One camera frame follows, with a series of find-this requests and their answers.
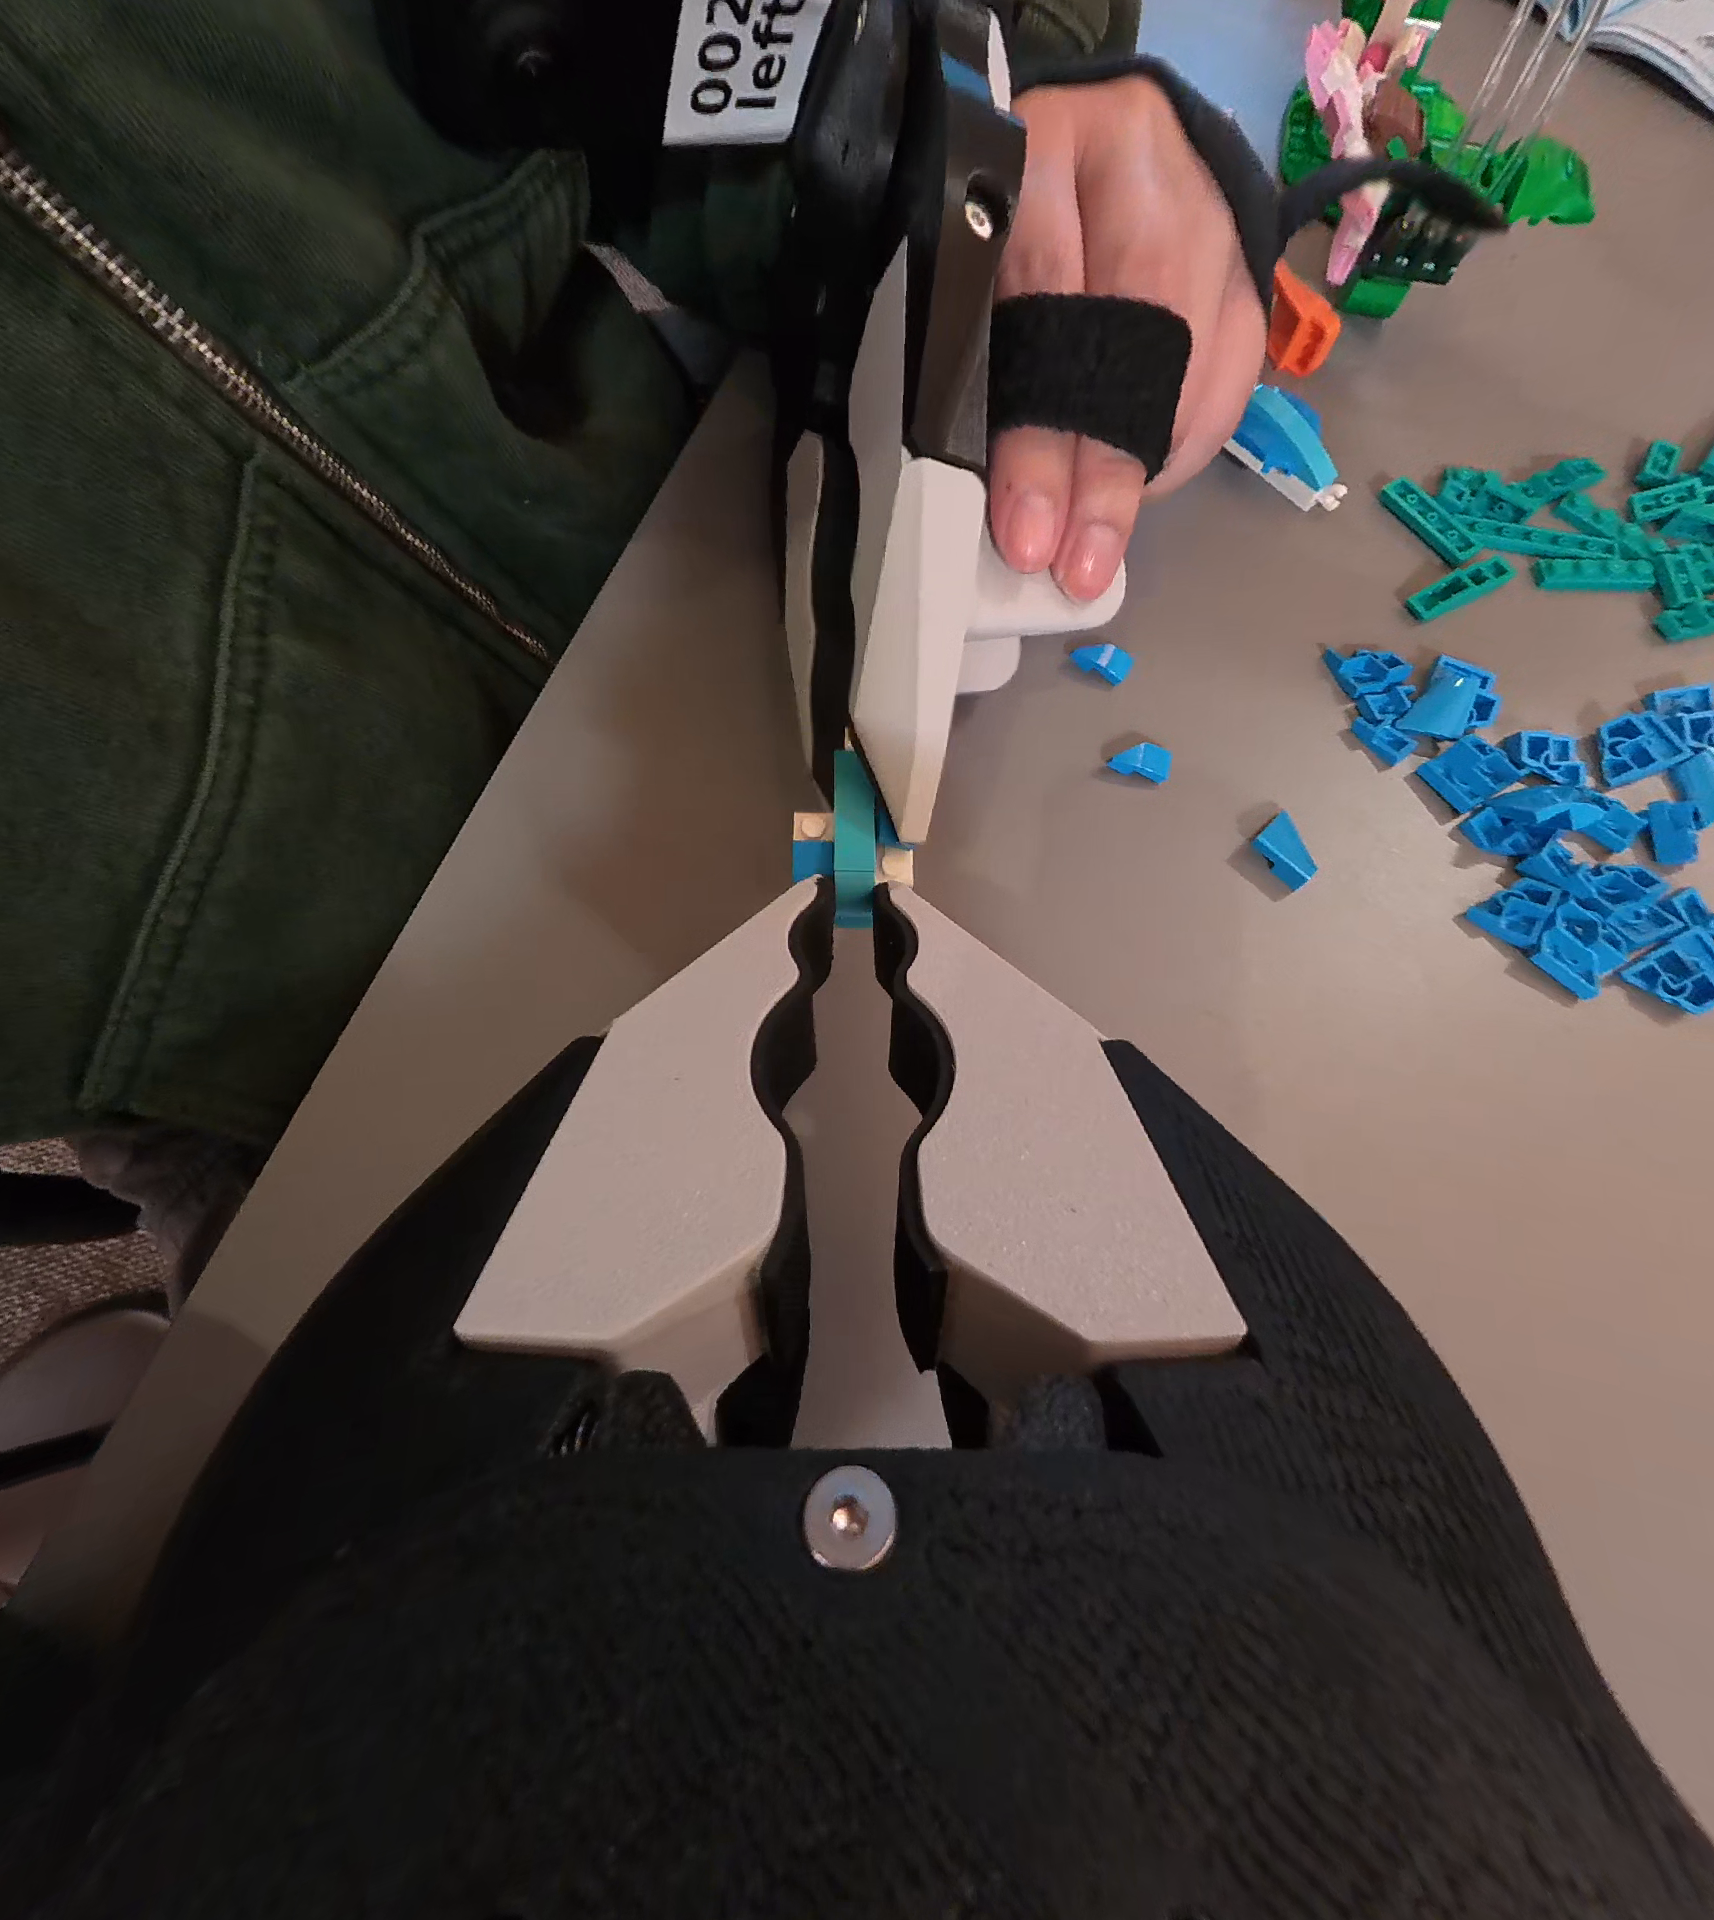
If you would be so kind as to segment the small blue white lego assembly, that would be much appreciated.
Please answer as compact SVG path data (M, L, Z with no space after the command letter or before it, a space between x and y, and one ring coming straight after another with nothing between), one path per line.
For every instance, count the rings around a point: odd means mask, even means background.
M833 881L840 929L869 929L877 890L917 880L917 847L901 837L864 756L851 742L833 753L829 807L792 816L792 880Z

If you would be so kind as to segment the blue lego dolphin model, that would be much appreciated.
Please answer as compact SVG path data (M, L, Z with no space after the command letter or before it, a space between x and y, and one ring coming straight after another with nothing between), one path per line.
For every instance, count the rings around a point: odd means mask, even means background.
M1222 453L1257 473L1303 513L1332 513L1349 493L1316 408L1301 393L1268 381L1254 385L1222 444Z

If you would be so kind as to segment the person's green zip jacket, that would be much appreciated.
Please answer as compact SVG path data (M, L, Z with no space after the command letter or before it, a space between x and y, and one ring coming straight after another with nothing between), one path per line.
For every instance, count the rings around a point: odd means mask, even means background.
M701 398L780 147L659 154L647 3L0 3L0 1148L274 1143Z

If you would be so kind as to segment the pile of teal lego pieces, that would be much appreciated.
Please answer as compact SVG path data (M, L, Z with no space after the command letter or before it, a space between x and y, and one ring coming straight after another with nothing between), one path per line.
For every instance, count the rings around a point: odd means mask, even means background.
M1516 582L1554 595L1639 598L1672 646L1714 637L1714 432L1702 445L1650 439L1614 469L1574 453L1508 476L1451 464L1424 484L1386 479L1377 500L1437 561L1402 608L1428 626Z

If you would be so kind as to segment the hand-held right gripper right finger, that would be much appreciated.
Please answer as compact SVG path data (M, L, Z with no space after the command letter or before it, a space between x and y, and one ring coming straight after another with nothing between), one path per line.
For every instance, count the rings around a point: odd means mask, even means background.
M1087 1378L1248 1331L1106 1037L913 888L875 892L899 1159L894 1301L923 1371Z

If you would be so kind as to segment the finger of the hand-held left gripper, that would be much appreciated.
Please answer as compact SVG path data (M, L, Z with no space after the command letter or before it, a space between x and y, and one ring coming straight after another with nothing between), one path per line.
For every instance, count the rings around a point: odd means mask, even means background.
M825 798L851 728L860 476L847 444L799 435L783 477L783 621L803 757Z
M908 247L871 299L847 425L859 477L849 719L901 841L929 837L976 600L982 481L904 445Z

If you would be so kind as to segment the orange lego piece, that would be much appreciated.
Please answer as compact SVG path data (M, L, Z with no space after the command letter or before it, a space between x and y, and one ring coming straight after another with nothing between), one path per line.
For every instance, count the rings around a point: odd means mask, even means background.
M1291 377L1320 371L1345 331L1345 317L1327 294L1277 261L1266 335L1268 364Z

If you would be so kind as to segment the green pink lego flower model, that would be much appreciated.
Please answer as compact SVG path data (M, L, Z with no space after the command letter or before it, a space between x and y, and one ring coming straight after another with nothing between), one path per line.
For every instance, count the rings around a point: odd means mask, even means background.
M1547 132L1605 3L1516 3L1467 104L1428 70L1446 3L1340 3L1305 41L1285 105L1287 191L1330 165L1375 158L1463 179L1507 227L1585 226L1591 168ZM1327 295L1346 317L1386 320L1417 285L1446 285L1483 230L1397 179L1350 183L1323 204Z

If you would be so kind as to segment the pile of blue lego pieces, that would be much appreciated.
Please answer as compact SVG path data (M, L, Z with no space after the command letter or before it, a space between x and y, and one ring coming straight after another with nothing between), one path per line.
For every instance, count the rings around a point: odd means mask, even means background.
M1504 731L1491 666L1386 646L1328 646L1323 662L1357 745L1499 865L1463 912L1473 931L1574 1002L1624 986L1714 1012L1714 901L1691 880L1714 823L1714 684L1662 684L1593 731Z

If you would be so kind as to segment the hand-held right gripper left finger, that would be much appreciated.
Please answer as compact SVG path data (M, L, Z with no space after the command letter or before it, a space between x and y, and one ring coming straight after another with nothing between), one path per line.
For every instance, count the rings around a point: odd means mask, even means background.
M803 1148L822 884L614 1019L480 1268L472 1350L663 1374L726 1445L794 1439L813 1344Z

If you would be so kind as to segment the person's left hand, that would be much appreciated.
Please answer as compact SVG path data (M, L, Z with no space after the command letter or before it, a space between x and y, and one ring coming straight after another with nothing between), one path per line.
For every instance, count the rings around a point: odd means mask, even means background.
M989 525L1004 560L1090 602L1125 564L1145 500L1187 485L1241 424L1268 317L1232 209L1155 79L1032 87L1014 113L1026 155L998 295L1130 297L1170 310L1191 334L1156 473L1057 428L1014 425L991 444Z

